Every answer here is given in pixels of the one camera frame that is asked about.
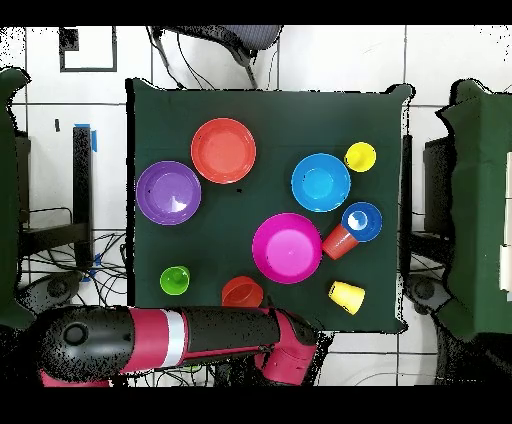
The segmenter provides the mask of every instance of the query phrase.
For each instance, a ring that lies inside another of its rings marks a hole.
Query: bowl
[[[174,161],[157,162],[141,174],[136,197],[146,218],[160,225],[177,225],[197,211],[201,184],[188,166]]]
[[[299,162],[291,184],[293,196],[302,207],[312,212],[329,212],[347,198],[350,175],[337,157],[316,153]]]
[[[254,234],[254,263],[276,283],[294,284],[311,276],[322,259],[322,240],[313,223],[295,213],[268,218]]]
[[[240,122],[217,118],[203,124],[190,146],[192,162],[207,180],[229,184],[247,175],[256,160],[256,144]]]

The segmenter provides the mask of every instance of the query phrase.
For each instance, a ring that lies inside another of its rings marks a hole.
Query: blue bowl
[[[371,203],[350,205],[341,217],[341,225],[359,242],[373,240],[382,229],[382,215]]]
[[[292,192],[299,204],[313,212],[340,206],[350,191],[347,167],[337,157],[316,153],[305,157],[292,174]]]

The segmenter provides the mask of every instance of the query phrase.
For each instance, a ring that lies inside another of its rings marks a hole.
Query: green cup
[[[184,266],[167,268],[160,276],[160,287],[171,296],[185,293],[190,281],[190,271]]]

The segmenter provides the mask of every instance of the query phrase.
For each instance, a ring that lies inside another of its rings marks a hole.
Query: dark green tablecloth
[[[397,266],[397,199],[401,151],[401,107],[411,95],[408,85],[387,94],[164,91],[132,80],[135,93],[135,178],[151,164],[175,160],[194,169],[190,143],[206,121],[228,117],[242,122],[257,148],[254,167],[234,184],[214,184],[199,176],[202,201],[181,225],[164,227],[135,211],[135,305],[172,307],[220,305],[222,286],[237,275],[253,277],[276,307],[302,315],[328,330],[398,332],[395,318]],[[344,156],[356,141],[377,151],[375,166],[351,173],[345,203],[329,213],[302,208],[293,198],[290,177],[305,156],[324,152]],[[281,285],[266,279],[253,262],[254,232],[270,216],[295,212],[309,218],[325,237],[356,201],[374,203],[383,229],[372,242],[357,246],[338,261],[326,255],[307,280]],[[189,289],[168,296],[159,286],[172,265],[190,269]],[[334,280],[366,290],[360,311],[351,316],[327,292]]]

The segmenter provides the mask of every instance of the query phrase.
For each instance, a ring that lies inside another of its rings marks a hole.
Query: yellow cup
[[[355,315],[363,304],[364,289],[335,281],[329,290],[329,297],[349,314]]]
[[[345,165],[352,171],[368,171],[377,160],[377,152],[371,144],[360,141],[352,144],[345,154]]]

